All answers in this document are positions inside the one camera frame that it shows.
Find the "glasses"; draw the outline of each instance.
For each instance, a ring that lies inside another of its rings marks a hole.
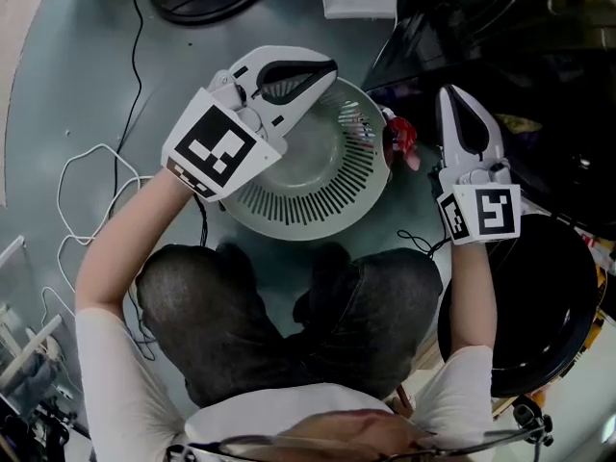
[[[219,443],[175,446],[167,451],[168,462],[201,460],[199,454],[228,462],[426,462],[446,457],[470,455],[522,440],[535,444],[535,460],[546,434],[545,427],[486,431],[475,436],[434,436],[416,440],[408,453],[386,456],[363,445],[332,440],[312,440],[288,436],[247,435]]]

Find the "black bowl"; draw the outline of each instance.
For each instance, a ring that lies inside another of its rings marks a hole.
[[[572,227],[548,216],[522,217],[520,238],[487,244],[499,311],[492,396],[532,392],[576,357],[598,304],[590,251]],[[449,283],[439,312],[443,358],[451,352]]]

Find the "person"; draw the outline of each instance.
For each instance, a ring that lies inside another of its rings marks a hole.
[[[451,356],[409,422],[381,400],[410,373],[436,313],[442,283],[434,263],[408,248],[351,262],[326,245],[295,305],[304,329],[283,338],[236,246],[168,245],[150,256],[192,194],[161,170],[105,225],[79,270],[77,339],[99,462],[165,460],[175,446],[241,435],[361,452],[256,449],[244,458],[372,462],[425,437],[490,429],[497,313],[482,245],[452,248]],[[200,408],[187,422],[124,323],[122,301],[135,279],[145,325]]]

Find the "black cable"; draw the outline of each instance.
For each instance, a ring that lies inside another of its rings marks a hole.
[[[411,240],[421,253],[425,253],[429,258],[433,259],[434,254],[439,251],[447,242],[451,241],[451,238],[447,236],[447,228],[445,227],[445,222],[443,221],[443,215],[441,214],[441,211],[439,211],[439,218],[441,219],[441,225],[443,226],[443,239],[434,245],[430,244],[425,238],[422,238],[421,236],[412,235],[406,229],[399,229],[397,232],[398,237],[402,238],[403,240]],[[418,242],[425,244],[427,248],[422,248]]]
[[[541,456],[541,442],[535,445],[534,456],[532,458],[533,462],[539,462],[539,457]]]
[[[139,331],[141,333],[141,336],[143,337],[142,340],[138,340],[138,339],[135,338],[135,336],[133,336],[133,333],[131,332],[131,336],[133,337],[133,342],[139,348],[139,350],[141,352],[141,355],[143,356],[144,359],[146,359],[148,361],[156,361],[156,355],[154,354],[154,351],[150,347],[150,344],[154,344],[156,342],[156,339],[154,337],[152,337],[149,334],[149,332],[144,328],[143,319],[142,319],[141,314],[140,314],[139,306],[137,306],[137,302],[133,298],[133,294],[131,293],[130,289],[128,290],[128,297],[131,300],[131,303],[133,304],[133,307],[135,308],[135,314],[137,315],[137,323],[138,323],[138,326],[139,326]],[[141,349],[141,346],[145,346],[145,348],[149,352],[149,356],[145,354],[143,349]]]
[[[201,238],[199,240],[199,244],[201,246],[205,246],[208,239],[208,215],[205,212],[205,206],[203,205],[203,202],[201,202],[201,200],[199,199],[199,195],[195,193],[193,197],[194,201],[196,202],[196,205],[199,208],[199,212],[201,213],[201,219],[203,220],[201,224]]]
[[[139,4],[137,0],[133,0],[133,7],[135,8],[135,12],[137,12],[137,16],[139,17],[139,30],[137,31],[137,35],[135,36],[135,41],[133,42],[133,51],[131,53],[131,65],[133,66],[133,73],[137,78],[137,82],[139,82],[139,89],[137,91],[137,95],[135,96],[135,100],[133,101],[133,105],[131,106],[131,111],[128,114],[128,118],[126,118],[126,125],[124,125],[124,131],[122,132],[122,136],[119,139],[119,143],[117,145],[117,149],[115,150],[116,154],[119,154],[119,151],[124,146],[126,142],[126,137],[128,135],[128,128],[131,124],[131,119],[133,117],[133,112],[135,111],[135,107],[137,106],[137,102],[141,96],[141,90],[143,89],[143,83],[141,82],[141,77],[137,72],[137,65],[135,63],[135,55],[137,53],[137,43],[139,42],[139,38],[141,36],[141,31],[143,30],[143,15],[139,8]],[[112,195],[112,199],[116,196],[117,193],[117,157],[114,156],[114,194]],[[109,211],[109,215],[111,216],[114,213],[114,207]]]

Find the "floor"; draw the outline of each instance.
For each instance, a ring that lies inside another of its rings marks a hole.
[[[603,424],[616,413],[615,347],[616,323],[607,321],[597,340],[581,355],[575,367],[549,388],[544,412],[553,419],[554,443],[542,449],[542,462],[598,460]],[[514,426],[510,409],[496,423],[496,429]],[[595,439],[585,447],[585,442],[593,435]],[[576,449],[580,451],[577,456],[574,455]],[[507,449],[499,449],[494,460],[532,460],[532,446],[519,442]]]
[[[261,0],[220,24],[180,28],[164,22],[139,0],[145,27],[137,65],[143,94],[137,120],[122,155],[140,174],[160,165],[163,141],[186,104],[214,73],[263,44],[314,48],[339,65],[340,75],[361,84],[392,29],[392,21],[326,21],[321,0]],[[0,248],[17,234],[27,247],[0,270],[2,300],[14,311],[15,327],[40,328],[40,290],[53,287],[72,307],[74,296],[60,275],[56,253],[66,230],[56,208],[56,189],[65,161],[97,143],[115,146],[137,91],[130,50],[137,31],[131,0],[44,0],[26,42],[13,85],[7,134],[8,208],[0,211]],[[442,227],[426,173],[436,153],[422,148],[422,170],[398,167],[373,209],[331,240],[354,256],[410,245],[397,237],[405,228],[436,243]],[[61,203],[81,234],[98,224],[112,192],[113,160],[102,151],[76,162],[64,181]],[[120,170],[120,180],[128,173]],[[218,206],[208,207],[208,246],[222,239],[237,242],[255,263],[261,294],[283,334],[296,330],[291,320],[295,299],[308,283],[311,248],[320,242],[291,244],[257,235],[240,226]],[[191,203],[165,233],[161,244],[197,244],[200,216]],[[74,281],[85,249],[69,243],[62,262]],[[436,255],[444,281],[449,280],[449,249]],[[64,325],[57,334],[73,379],[79,378],[73,318],[57,300],[47,298],[51,313]],[[135,312],[126,308],[136,330]],[[153,368],[171,399],[185,415],[195,407],[186,396],[179,372],[157,352]],[[73,408],[85,422],[81,398]]]

